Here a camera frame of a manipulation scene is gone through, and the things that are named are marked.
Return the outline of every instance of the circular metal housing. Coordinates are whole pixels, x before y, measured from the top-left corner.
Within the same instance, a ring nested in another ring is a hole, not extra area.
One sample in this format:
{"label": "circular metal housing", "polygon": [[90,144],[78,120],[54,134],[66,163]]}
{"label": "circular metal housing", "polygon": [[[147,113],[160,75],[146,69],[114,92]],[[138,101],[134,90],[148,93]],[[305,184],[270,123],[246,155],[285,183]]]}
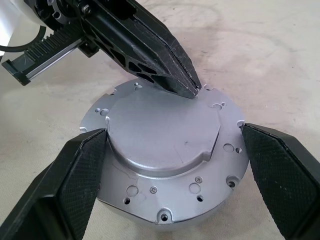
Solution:
{"label": "circular metal housing", "polygon": [[188,99],[141,79],[103,95],[82,132],[107,128],[98,199],[160,230],[197,224],[237,187],[249,159],[240,109],[204,86]]}

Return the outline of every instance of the gray floor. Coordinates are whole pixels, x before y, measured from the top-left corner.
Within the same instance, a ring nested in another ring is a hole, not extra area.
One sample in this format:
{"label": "gray floor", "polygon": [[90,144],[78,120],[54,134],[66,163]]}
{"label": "gray floor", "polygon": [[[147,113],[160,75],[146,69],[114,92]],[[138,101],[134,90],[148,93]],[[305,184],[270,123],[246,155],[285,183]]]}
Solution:
{"label": "gray floor", "polygon": [[[296,136],[320,159],[320,2],[318,0],[141,0],[191,57],[199,78],[229,95],[246,121]],[[37,34],[20,23],[12,44]],[[30,85],[0,67],[0,222],[32,179],[79,134],[104,93],[133,76],[108,56],[74,51]],[[282,240],[249,168],[214,217],[156,233],[96,202],[84,239]]]}

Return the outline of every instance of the small bolt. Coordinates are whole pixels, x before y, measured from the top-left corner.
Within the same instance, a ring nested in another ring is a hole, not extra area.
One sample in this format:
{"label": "small bolt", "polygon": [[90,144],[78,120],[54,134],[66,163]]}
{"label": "small bolt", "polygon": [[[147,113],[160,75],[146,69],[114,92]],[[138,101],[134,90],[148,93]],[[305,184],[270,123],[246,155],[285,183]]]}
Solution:
{"label": "small bolt", "polygon": [[202,183],[202,178],[200,176],[197,176],[195,178],[195,182],[198,183],[198,184]]}
{"label": "small bolt", "polygon": [[150,193],[155,194],[157,192],[157,188],[155,186],[150,187]]}
{"label": "small bolt", "polygon": [[83,6],[81,10],[84,14],[89,14],[91,12],[90,6],[88,4]]}

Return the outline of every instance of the concrete floor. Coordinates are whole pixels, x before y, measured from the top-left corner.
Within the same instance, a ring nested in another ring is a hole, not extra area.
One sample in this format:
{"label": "concrete floor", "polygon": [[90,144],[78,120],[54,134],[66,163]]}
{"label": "concrete floor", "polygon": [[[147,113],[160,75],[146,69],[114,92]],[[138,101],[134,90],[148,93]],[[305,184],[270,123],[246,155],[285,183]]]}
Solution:
{"label": "concrete floor", "polygon": [[[238,104],[246,121],[296,136],[320,159],[318,0],[140,0],[191,57],[199,78]],[[12,44],[32,39],[20,23]],[[133,79],[108,56],[76,50],[22,87],[0,67],[0,223],[34,177],[79,134],[89,107]],[[84,239],[282,240],[249,168],[216,215],[156,233],[96,202]]]}

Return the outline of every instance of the black cable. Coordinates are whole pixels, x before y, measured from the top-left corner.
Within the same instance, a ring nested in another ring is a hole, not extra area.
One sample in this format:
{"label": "black cable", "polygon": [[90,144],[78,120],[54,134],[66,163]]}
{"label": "black cable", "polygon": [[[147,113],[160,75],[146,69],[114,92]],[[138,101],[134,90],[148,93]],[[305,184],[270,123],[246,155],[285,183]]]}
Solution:
{"label": "black cable", "polygon": [[21,46],[2,46],[2,45],[0,45],[0,51],[8,52],[8,53],[23,52],[27,48],[31,47],[32,44],[41,41],[46,34],[46,29],[47,28],[45,26],[40,26],[40,29],[39,29],[37,36],[31,42],[29,42],[25,45],[21,45]]}

